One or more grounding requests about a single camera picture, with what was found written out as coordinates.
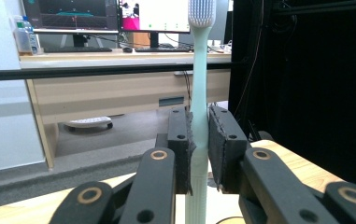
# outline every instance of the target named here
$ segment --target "bottle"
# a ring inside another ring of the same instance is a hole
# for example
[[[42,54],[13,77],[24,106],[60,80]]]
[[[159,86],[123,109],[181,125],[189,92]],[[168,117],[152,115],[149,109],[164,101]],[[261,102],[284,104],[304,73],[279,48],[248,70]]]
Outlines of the bottle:
[[[23,16],[22,20],[23,20],[23,26],[29,34],[29,41],[30,41],[30,46],[32,48],[32,53],[37,54],[38,53],[38,42],[37,42],[37,36],[33,32],[32,24],[28,21],[28,18],[26,16]]]
[[[14,38],[20,56],[32,56],[32,48],[29,41],[29,33],[25,30],[22,21],[16,22],[17,27],[14,29]]]

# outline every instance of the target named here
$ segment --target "black monitor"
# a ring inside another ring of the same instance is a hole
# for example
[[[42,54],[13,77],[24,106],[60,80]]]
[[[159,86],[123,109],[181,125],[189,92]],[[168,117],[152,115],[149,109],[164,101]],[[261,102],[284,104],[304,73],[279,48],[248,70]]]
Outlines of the black monitor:
[[[158,48],[158,34],[189,34],[188,0],[118,0],[121,32],[150,33],[150,47]]]
[[[73,35],[83,47],[84,35],[119,33],[117,0],[22,0],[36,34]]]

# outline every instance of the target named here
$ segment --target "desk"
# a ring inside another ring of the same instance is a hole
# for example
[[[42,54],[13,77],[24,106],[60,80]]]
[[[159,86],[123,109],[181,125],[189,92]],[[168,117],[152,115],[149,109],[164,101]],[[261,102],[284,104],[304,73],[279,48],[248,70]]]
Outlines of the desk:
[[[276,152],[288,165],[294,174],[311,188],[324,192],[328,183],[341,181],[341,179],[319,166],[301,158],[288,149],[271,141],[252,143],[253,147],[264,147]],[[106,183],[112,187],[118,185],[131,175],[124,175],[109,180]],[[53,212],[66,197],[71,189],[36,197],[18,203],[0,206],[0,223],[48,223]],[[237,195],[223,195],[216,189],[208,187],[207,191],[206,223],[214,224],[226,217],[240,216]],[[184,223],[184,196],[177,195],[176,223]]]
[[[97,67],[192,63],[192,53],[49,53],[22,56],[21,68]],[[228,63],[231,54],[209,53],[209,63]],[[174,72],[93,77],[28,79],[36,123],[49,168],[54,166],[58,122],[112,116],[188,104],[184,76]],[[207,101],[228,100],[230,69],[208,70]],[[180,105],[160,105],[160,99],[181,98]]]

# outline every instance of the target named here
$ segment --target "gray floor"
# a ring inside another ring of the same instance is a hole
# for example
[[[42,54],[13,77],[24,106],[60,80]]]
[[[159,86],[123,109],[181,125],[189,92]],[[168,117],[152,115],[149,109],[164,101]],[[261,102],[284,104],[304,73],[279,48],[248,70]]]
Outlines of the gray floor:
[[[55,167],[45,163],[0,171],[0,205],[135,172],[140,156],[167,132],[170,109],[113,116],[113,128],[69,132],[59,124]]]

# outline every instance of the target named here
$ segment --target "white wall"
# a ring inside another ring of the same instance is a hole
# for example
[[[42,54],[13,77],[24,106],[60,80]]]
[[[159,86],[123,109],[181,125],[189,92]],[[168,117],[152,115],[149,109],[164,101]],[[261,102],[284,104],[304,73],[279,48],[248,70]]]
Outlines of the white wall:
[[[0,0],[0,70],[21,69],[10,15],[19,0]],[[23,80],[0,81],[0,170],[44,161],[32,106]]]

